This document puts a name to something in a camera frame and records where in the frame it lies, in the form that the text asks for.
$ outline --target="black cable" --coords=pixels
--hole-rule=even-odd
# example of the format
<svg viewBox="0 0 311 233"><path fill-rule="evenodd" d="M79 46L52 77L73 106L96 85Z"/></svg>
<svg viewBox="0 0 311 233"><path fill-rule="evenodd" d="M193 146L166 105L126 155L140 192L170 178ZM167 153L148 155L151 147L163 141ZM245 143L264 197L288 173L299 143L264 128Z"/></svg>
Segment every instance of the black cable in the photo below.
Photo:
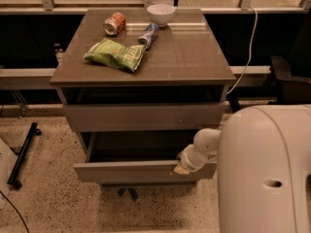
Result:
<svg viewBox="0 0 311 233"><path fill-rule="evenodd" d="M2 190L0 190L1 195L9 202L9 204L16 210L17 214L19 215L20 219L22 220L23 225L25 226L25 229L27 233L29 233L29 229L27 227L27 224L25 223L24 219L22 218L21 214L19 213L18 209L14 206L14 204L6 197L6 195L3 194Z"/></svg>

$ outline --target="drawer front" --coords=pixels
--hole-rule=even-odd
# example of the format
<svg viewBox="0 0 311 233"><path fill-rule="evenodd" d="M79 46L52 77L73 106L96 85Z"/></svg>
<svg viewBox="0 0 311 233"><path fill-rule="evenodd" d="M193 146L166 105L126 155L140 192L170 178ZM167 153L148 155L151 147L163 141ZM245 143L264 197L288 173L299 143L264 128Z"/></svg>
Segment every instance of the drawer front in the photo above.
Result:
<svg viewBox="0 0 311 233"><path fill-rule="evenodd" d="M189 175L174 172L179 160L97 162L74 166L84 183L103 183L110 186L195 183L200 179L212 179L216 163L205 165Z"/></svg>
<svg viewBox="0 0 311 233"><path fill-rule="evenodd" d="M74 132L198 129L202 125L219 125L225 103L69 105L63 110Z"/></svg>

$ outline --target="countertop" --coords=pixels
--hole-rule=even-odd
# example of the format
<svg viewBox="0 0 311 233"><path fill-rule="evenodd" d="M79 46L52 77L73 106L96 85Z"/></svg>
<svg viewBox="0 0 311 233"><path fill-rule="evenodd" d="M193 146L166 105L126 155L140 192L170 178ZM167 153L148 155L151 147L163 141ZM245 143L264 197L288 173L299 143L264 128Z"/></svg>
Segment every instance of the countertop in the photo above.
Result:
<svg viewBox="0 0 311 233"><path fill-rule="evenodd" d="M116 37L107 36L104 20L122 12L126 27ZM138 37L151 23L144 9L89 10L51 79L55 86L88 85L194 85L233 84L235 78L211 28L199 9L177 9L145 51L134 74L83 60L102 39L124 46L138 45Z"/></svg>

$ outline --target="soda can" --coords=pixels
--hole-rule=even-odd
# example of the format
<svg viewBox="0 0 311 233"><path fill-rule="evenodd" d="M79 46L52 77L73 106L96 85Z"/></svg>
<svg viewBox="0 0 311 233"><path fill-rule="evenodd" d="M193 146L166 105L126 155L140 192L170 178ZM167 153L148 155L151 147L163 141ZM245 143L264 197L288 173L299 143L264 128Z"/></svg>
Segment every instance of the soda can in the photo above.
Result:
<svg viewBox="0 0 311 233"><path fill-rule="evenodd" d="M153 40L156 37L156 32L158 31L159 27L155 23L150 23L149 26L145 29L145 34L138 38L138 41L142 44L146 45L146 49L150 47Z"/></svg>
<svg viewBox="0 0 311 233"><path fill-rule="evenodd" d="M125 15L116 12L110 15L104 22L104 30L107 35L118 35L125 27Z"/></svg>

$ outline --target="floor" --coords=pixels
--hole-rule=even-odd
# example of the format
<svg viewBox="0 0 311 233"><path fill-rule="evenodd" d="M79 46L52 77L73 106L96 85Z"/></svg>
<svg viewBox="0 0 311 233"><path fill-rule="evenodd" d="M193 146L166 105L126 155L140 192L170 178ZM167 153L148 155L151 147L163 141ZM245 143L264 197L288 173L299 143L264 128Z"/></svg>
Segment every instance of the floor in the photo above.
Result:
<svg viewBox="0 0 311 233"><path fill-rule="evenodd" d="M227 107L221 127L230 115ZM0 137L8 146L21 146L32 122L42 131L22 165L22 188L9 194L31 233L219 233L217 174L197 186L137 187L134 202L128 191L119 197L117 188L79 181L73 165L85 154L60 106L31 106L26 117L17 116L14 106L1 111ZM0 210L0 232L25 232L8 203Z"/></svg>

